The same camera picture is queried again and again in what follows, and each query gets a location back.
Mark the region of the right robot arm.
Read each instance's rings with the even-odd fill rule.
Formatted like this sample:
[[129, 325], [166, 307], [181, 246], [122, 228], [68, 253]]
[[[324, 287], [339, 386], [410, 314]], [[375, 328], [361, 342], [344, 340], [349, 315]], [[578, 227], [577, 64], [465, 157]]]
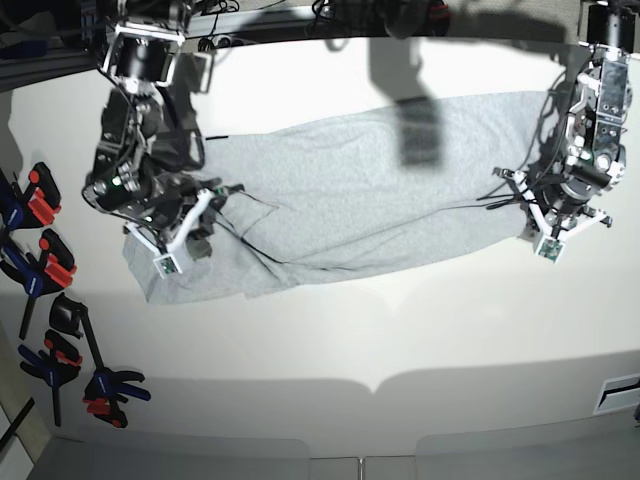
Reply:
[[159, 255], [210, 256], [214, 222], [232, 190], [201, 178], [205, 140], [190, 103], [207, 89], [208, 56], [182, 52], [201, 1], [106, 1], [114, 33], [99, 72], [113, 86], [82, 197], [121, 218]]

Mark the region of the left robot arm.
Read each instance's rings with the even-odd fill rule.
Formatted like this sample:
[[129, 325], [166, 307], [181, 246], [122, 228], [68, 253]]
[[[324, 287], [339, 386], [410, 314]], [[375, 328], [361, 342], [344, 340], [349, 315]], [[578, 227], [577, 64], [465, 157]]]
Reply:
[[624, 123], [632, 102], [629, 81], [637, 1], [591, 1], [586, 46], [590, 54], [573, 83], [552, 153], [529, 184], [533, 228], [551, 237], [577, 228], [582, 216], [607, 225], [589, 201], [623, 179]]

